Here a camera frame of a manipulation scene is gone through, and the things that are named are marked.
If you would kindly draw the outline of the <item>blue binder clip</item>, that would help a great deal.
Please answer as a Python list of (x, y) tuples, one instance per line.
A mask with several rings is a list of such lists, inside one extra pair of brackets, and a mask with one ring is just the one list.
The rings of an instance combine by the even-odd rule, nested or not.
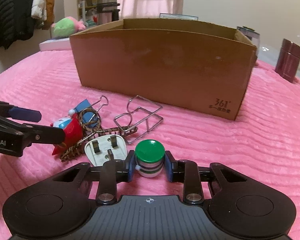
[(88, 127), (95, 127), (98, 121), (101, 121), (99, 110), (109, 104), (108, 98), (100, 96), (95, 102), (90, 103), (88, 99), (80, 102), (75, 108), (75, 112), (81, 117), (81, 123)]

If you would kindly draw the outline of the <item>silver pink thermos flask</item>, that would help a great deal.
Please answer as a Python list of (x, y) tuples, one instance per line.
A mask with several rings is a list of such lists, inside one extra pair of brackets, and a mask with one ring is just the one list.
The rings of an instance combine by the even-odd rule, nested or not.
[(97, 0), (97, 24), (102, 25), (119, 20), (119, 6), (117, 0)]

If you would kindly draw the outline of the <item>red blue cartoon figurine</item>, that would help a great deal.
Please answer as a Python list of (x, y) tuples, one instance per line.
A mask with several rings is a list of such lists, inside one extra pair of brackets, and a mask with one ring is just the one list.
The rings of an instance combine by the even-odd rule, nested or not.
[(83, 128), (78, 119), (78, 113), (75, 109), (68, 111), (68, 117), (63, 117), (50, 124), (51, 127), (61, 128), (65, 133), (65, 139), (62, 143), (55, 145), (52, 155), (58, 155), (65, 152), (83, 138)]

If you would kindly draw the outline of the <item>brown jacket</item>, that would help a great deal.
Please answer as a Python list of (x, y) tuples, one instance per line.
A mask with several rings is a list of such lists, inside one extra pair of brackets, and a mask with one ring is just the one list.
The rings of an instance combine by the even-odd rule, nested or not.
[(46, 0), (46, 20), (43, 22), (42, 29), (48, 30), (51, 25), (54, 23), (55, 15), (54, 15), (54, 5), (55, 0)]

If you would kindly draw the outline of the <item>white blue book box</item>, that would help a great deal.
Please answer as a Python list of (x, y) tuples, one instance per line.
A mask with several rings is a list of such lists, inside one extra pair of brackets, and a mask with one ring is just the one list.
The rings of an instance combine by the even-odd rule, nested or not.
[(50, 39), (39, 44), (40, 51), (71, 50), (70, 38)]

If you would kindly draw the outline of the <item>silver picture frame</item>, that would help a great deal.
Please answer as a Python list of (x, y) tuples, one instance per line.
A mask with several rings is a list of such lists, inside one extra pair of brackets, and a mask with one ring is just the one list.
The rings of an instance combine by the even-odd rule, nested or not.
[(182, 15), (182, 14), (168, 14), (168, 13), (160, 13), (159, 18), (190, 20), (190, 21), (198, 20), (198, 16), (190, 16), (190, 15)]

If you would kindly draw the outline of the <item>black puffer jacket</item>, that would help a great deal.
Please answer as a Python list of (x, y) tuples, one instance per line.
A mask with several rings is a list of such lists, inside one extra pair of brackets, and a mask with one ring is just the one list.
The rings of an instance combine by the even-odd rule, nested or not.
[(0, 0), (0, 47), (8, 49), (17, 40), (33, 36), (35, 20), (31, 17), (33, 0)]

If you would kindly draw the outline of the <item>cluttered shelf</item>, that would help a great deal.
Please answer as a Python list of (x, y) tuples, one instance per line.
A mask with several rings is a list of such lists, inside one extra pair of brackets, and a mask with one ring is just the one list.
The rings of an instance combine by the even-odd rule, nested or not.
[(78, 1), (78, 19), (89, 28), (97, 25), (96, 7), (97, 0), (77, 0)]

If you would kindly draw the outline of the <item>maroon cylindrical container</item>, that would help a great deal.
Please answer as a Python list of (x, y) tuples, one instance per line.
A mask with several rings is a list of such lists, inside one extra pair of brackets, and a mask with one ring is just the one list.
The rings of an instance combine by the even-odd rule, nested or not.
[(282, 78), (293, 83), (300, 63), (300, 46), (283, 39), (275, 72)]

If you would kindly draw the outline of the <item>green pink plush toy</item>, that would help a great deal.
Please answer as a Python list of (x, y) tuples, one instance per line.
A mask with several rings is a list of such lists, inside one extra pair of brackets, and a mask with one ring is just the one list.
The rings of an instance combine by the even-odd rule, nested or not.
[(86, 29), (83, 21), (68, 16), (51, 25), (54, 38), (66, 38)]

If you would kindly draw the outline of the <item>white power plug adapter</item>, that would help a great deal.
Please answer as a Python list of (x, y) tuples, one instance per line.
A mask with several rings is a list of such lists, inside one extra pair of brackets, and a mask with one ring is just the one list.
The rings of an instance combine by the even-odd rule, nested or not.
[(102, 166), (109, 160), (125, 160), (127, 157), (126, 142), (117, 134), (103, 135), (88, 141), (84, 152), (93, 166)]

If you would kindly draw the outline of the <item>silver wire rack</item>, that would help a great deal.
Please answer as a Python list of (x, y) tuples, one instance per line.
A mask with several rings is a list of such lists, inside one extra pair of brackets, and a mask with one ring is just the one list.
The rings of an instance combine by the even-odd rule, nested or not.
[(162, 104), (136, 95), (128, 100), (125, 113), (117, 115), (114, 123), (126, 143), (131, 145), (163, 122), (164, 118), (159, 114), (161, 110)]

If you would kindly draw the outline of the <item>white puffer jacket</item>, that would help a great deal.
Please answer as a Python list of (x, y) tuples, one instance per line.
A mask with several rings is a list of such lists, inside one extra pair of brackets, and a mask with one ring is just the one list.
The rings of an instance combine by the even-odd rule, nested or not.
[(42, 21), (47, 20), (46, 0), (33, 0), (31, 17)]

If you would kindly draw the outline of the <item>green white round bottle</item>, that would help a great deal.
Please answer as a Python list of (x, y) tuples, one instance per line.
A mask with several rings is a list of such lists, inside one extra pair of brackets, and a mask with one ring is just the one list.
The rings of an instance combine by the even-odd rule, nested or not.
[(146, 139), (135, 147), (136, 169), (146, 178), (159, 175), (164, 166), (165, 148), (162, 143)]

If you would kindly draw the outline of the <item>brown cardboard box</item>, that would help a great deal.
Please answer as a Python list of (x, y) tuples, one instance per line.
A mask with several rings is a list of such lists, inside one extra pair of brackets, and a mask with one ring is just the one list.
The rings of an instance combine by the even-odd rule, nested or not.
[(256, 63), (239, 30), (126, 18), (70, 36), (81, 84), (235, 120)]

